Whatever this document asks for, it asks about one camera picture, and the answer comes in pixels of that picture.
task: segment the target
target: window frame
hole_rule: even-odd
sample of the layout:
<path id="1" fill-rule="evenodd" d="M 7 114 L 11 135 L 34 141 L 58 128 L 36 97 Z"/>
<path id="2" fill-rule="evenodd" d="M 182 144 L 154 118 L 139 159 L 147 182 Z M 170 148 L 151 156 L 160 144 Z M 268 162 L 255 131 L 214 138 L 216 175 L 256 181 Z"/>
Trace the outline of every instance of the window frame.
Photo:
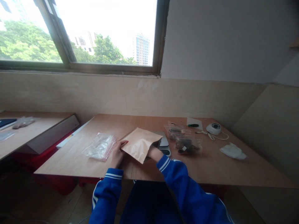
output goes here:
<path id="1" fill-rule="evenodd" d="M 0 70 L 32 70 L 48 72 L 79 72 L 92 74 L 160 76 L 165 45 L 170 0 L 157 0 L 153 65 L 116 65 L 78 63 L 62 19 L 57 16 L 55 0 L 34 0 L 47 25 L 62 63 L 0 60 Z"/>

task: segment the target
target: blue tracksuit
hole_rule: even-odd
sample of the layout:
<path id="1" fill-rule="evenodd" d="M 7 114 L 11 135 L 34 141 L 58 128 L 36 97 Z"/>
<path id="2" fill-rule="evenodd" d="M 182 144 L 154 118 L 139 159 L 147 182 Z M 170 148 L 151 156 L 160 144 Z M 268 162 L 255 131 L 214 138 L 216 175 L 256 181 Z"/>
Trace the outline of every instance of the blue tracksuit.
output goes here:
<path id="1" fill-rule="evenodd" d="M 205 193 L 188 176 L 186 165 L 164 155 L 157 163 L 167 186 L 174 192 L 177 205 L 163 182 L 136 181 L 120 223 L 233 223 L 223 202 Z M 109 168 L 93 192 L 93 212 L 89 224 L 114 223 L 121 193 L 123 171 Z"/>

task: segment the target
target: tree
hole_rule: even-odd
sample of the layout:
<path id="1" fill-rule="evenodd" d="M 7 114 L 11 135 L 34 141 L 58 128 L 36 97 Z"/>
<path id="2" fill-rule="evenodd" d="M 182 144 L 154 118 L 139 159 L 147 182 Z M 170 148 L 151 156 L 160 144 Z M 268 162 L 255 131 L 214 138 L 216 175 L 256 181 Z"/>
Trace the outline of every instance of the tree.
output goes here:
<path id="1" fill-rule="evenodd" d="M 74 42 L 71 42 L 72 49 L 76 56 L 77 62 L 81 63 L 95 63 L 95 57 L 83 50 L 81 47 L 76 47 Z"/>
<path id="2" fill-rule="evenodd" d="M 62 62 L 48 33 L 33 23 L 5 21 L 6 30 L 0 30 L 0 60 Z M 137 64 L 134 58 L 125 58 L 110 37 L 100 34 L 95 40 L 94 55 L 71 42 L 77 62 L 107 64 Z"/>
<path id="3" fill-rule="evenodd" d="M 51 36 L 33 23 L 5 21 L 0 31 L 0 58 L 62 62 Z"/>
<path id="4" fill-rule="evenodd" d="M 95 60 L 98 63 L 106 64 L 137 64 L 134 58 L 125 58 L 118 47 L 111 42 L 111 38 L 107 36 L 103 38 L 101 34 L 97 35 L 94 47 Z"/>

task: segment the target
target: window glass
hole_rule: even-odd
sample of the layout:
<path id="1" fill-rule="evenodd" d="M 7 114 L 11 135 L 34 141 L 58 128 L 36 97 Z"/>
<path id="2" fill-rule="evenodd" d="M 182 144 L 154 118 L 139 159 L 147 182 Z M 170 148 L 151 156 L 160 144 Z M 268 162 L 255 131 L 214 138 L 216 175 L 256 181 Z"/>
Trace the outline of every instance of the window glass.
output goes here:
<path id="1" fill-rule="evenodd" d="M 33 0 L 0 0 L 0 60 L 62 63 Z"/>
<path id="2" fill-rule="evenodd" d="M 157 0 L 55 2 L 77 62 L 152 66 Z"/>

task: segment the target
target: digital scale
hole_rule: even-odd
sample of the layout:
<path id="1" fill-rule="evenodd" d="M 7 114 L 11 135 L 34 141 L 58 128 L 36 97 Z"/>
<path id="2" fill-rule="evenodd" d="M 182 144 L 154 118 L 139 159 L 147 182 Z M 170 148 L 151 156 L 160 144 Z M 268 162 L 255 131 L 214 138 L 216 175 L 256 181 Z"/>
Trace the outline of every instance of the digital scale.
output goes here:
<path id="1" fill-rule="evenodd" d="M 162 135 L 161 143 L 159 146 L 159 150 L 163 152 L 163 154 L 167 155 L 168 157 L 171 156 L 171 151 L 169 149 L 169 143 L 166 138 L 165 132 L 154 132 L 155 134 Z"/>

